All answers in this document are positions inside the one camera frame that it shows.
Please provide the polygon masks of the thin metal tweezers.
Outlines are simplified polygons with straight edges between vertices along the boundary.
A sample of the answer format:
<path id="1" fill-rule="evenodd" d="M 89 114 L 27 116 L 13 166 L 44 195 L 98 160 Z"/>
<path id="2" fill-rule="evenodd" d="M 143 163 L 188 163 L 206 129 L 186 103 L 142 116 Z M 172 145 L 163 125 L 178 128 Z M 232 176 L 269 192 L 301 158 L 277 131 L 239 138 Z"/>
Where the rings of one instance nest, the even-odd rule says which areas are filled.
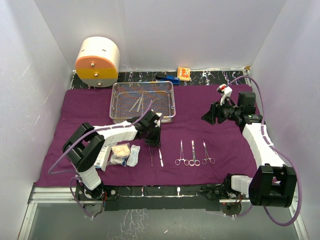
<path id="1" fill-rule="evenodd" d="M 149 155 L 150 155 L 150 165 L 151 167 L 153 167 L 153 147 L 149 145 L 148 148 L 149 148 Z"/>

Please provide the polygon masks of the wide metal tweezers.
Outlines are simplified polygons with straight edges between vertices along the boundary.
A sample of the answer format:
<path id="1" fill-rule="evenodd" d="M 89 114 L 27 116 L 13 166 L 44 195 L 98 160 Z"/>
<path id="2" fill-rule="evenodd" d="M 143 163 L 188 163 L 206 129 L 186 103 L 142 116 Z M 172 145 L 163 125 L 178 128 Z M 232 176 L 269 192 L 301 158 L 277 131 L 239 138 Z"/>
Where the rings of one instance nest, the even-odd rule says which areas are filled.
<path id="1" fill-rule="evenodd" d="M 164 167 L 164 162 L 163 162 L 163 156 L 162 156 L 162 152 L 161 152 L 161 148 L 158 148 L 158 152 L 159 152 L 159 159 L 160 159 L 160 166 L 163 168 Z"/>

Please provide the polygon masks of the beige bandage roll packet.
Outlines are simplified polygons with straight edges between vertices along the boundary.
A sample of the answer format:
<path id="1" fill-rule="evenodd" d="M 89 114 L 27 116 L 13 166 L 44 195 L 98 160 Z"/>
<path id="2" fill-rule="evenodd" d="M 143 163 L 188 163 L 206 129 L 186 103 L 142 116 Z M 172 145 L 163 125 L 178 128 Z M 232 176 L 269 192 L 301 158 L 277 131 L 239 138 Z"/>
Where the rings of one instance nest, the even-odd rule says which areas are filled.
<path id="1" fill-rule="evenodd" d="M 118 158 L 128 157 L 131 153 L 130 146 L 125 144 L 119 144 L 111 147 L 113 154 Z"/>

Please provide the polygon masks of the small blue white packet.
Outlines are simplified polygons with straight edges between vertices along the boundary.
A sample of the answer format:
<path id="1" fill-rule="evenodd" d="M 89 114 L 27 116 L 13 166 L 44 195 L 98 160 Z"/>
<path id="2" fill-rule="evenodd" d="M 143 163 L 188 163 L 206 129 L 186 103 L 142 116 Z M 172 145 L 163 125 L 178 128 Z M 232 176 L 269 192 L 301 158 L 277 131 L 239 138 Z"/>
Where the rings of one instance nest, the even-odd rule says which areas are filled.
<path id="1" fill-rule="evenodd" d="M 128 156 L 118 157 L 112 154 L 110 159 L 107 162 L 107 165 L 108 166 L 120 165 L 120 166 L 126 167 L 128 158 L 129 158 Z"/>

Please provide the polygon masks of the purple cloth wrap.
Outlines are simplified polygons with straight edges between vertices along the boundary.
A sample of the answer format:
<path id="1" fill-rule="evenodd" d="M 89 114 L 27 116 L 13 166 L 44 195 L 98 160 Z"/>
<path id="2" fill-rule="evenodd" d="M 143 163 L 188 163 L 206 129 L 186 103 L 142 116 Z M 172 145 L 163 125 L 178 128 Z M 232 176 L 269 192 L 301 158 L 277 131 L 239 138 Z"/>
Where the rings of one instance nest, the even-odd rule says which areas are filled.
<path id="1" fill-rule="evenodd" d="M 109 116 L 111 89 L 72 89 L 65 94 L 61 116 L 53 140 L 44 158 L 37 187 L 66 187 L 72 183 L 73 166 L 61 158 L 63 145 L 82 123 L 93 126 L 112 124 Z M 153 167 L 150 152 L 144 140 L 136 140 L 140 146 L 136 166 L 108 166 L 99 171 L 102 182 L 111 186 L 144 185 L 198 185 L 218 184 L 227 174 L 243 174 L 253 177 L 256 161 L 246 139 L 233 121 L 211 125 L 201 117 L 219 100 L 216 85 L 175 86 L 176 114 L 172 122 L 161 126 L 161 167 L 159 148 L 153 149 Z M 200 166 L 175 165 L 180 158 L 181 140 L 184 158 L 192 159 L 192 140 Z M 215 164 L 202 164 L 205 157 L 203 142 Z"/>

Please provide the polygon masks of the metal forceps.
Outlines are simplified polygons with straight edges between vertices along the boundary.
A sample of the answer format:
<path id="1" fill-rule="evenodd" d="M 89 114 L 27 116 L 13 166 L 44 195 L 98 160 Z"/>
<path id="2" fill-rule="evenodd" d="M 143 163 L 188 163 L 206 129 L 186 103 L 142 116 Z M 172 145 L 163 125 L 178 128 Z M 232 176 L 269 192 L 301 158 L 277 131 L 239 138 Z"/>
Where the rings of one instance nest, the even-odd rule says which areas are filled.
<path id="1" fill-rule="evenodd" d="M 183 149 L 183 141 L 182 140 L 180 140 L 180 157 L 179 157 L 179 159 L 176 159 L 174 163 L 176 166 L 179 166 L 182 164 L 184 164 L 185 166 L 190 165 L 189 160 L 185 159 L 185 157 L 184 157 L 184 149 Z"/>
<path id="2" fill-rule="evenodd" d="M 208 153 L 208 150 L 207 150 L 207 146 L 206 146 L 206 143 L 204 141 L 203 141 L 203 147 L 204 147 L 205 157 L 201 160 L 201 163 L 203 165 L 207 165 L 208 163 L 215 164 L 216 160 L 213 157 L 209 156 L 209 153 Z"/>

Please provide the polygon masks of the metal scalpel handle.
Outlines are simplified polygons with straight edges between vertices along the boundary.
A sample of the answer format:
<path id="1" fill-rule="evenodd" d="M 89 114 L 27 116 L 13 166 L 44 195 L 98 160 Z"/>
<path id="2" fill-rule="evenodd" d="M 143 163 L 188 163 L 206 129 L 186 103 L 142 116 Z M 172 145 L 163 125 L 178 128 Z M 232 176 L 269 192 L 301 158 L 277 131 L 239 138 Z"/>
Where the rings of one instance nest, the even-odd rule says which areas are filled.
<path id="1" fill-rule="evenodd" d="M 136 100 L 136 102 L 133 104 L 133 106 L 130 108 L 129 113 L 136 107 L 136 105 L 141 102 L 143 98 L 143 94 Z"/>

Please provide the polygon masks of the wire mesh metal tray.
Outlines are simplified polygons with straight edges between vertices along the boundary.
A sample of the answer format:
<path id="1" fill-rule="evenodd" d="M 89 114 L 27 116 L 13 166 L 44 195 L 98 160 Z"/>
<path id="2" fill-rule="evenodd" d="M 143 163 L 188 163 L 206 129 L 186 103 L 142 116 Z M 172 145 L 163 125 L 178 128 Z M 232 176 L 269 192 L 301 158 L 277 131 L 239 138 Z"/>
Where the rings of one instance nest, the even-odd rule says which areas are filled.
<path id="1" fill-rule="evenodd" d="M 142 100 L 129 112 L 141 95 Z M 114 123 L 139 117 L 157 98 L 161 99 L 152 104 L 151 109 L 163 114 L 163 123 L 172 122 L 176 115 L 176 104 L 174 86 L 170 81 L 117 82 L 112 86 L 109 117 Z"/>

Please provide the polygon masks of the metal surgical scissors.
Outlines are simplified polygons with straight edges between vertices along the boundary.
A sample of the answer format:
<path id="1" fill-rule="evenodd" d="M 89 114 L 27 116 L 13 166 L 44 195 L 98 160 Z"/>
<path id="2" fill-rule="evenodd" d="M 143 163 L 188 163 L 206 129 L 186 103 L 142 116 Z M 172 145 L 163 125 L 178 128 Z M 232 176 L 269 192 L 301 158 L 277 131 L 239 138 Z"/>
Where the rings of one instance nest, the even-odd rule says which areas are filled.
<path id="1" fill-rule="evenodd" d="M 191 141 L 191 148 L 192 148 L 192 159 L 189 160 L 189 165 L 192 167 L 193 166 L 199 167 L 201 165 L 201 162 L 196 158 L 195 143 L 193 140 Z"/>

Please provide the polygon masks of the white gauze packet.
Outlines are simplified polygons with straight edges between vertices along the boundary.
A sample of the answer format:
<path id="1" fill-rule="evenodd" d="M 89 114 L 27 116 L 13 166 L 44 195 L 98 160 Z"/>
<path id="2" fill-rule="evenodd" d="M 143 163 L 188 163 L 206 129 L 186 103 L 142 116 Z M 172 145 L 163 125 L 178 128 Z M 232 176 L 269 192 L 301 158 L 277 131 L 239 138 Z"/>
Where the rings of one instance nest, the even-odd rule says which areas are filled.
<path id="1" fill-rule="evenodd" d="M 96 169 L 101 169 L 103 172 L 106 171 L 107 163 L 110 157 L 111 148 L 109 146 L 104 146 L 101 148 L 94 166 Z"/>

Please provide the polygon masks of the round white drawer box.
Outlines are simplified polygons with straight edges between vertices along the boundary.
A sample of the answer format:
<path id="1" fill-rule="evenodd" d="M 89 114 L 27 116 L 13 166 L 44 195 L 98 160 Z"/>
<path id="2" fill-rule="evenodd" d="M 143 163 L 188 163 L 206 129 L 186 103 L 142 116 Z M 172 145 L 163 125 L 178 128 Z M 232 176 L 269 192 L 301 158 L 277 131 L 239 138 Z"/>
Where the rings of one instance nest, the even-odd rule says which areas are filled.
<path id="1" fill-rule="evenodd" d="M 86 38 L 75 61 L 75 72 L 85 84 L 107 88 L 118 81 L 120 51 L 110 39 L 101 36 Z"/>

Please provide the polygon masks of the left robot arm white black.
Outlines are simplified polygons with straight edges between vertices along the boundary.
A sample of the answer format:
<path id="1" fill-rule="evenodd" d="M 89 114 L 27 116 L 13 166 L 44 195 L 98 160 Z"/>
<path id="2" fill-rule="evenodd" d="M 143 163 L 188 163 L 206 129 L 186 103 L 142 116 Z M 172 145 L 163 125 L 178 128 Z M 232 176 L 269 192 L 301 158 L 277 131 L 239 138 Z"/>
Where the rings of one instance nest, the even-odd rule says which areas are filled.
<path id="1" fill-rule="evenodd" d="M 93 200 L 104 192 L 104 184 L 98 175 L 95 163 L 104 147 L 111 148 L 121 142 L 144 139 L 147 145 L 159 146 L 162 114 L 153 110 L 140 117 L 130 118 L 122 123 L 94 127 L 85 122 L 73 133 L 62 147 L 66 157 L 76 171 L 76 177 L 84 185 L 84 192 Z"/>

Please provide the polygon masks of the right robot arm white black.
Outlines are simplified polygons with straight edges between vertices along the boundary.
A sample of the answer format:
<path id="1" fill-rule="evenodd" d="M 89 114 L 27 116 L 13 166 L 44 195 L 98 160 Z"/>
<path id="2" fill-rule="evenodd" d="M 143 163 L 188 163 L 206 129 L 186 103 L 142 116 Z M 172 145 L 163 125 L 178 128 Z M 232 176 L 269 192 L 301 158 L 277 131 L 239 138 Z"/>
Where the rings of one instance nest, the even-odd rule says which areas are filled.
<path id="1" fill-rule="evenodd" d="M 222 187 L 223 194 L 233 199 L 241 193 L 254 206 L 288 208 L 295 193 L 296 172 L 272 149 L 273 145 L 267 137 L 265 125 L 262 124 L 263 117 L 256 114 L 256 94 L 241 91 L 237 103 L 234 103 L 230 98 L 230 87 L 219 93 L 221 99 L 211 104 L 202 120 L 211 125 L 221 124 L 226 120 L 235 122 L 249 144 L 257 166 L 253 177 L 227 174 Z"/>

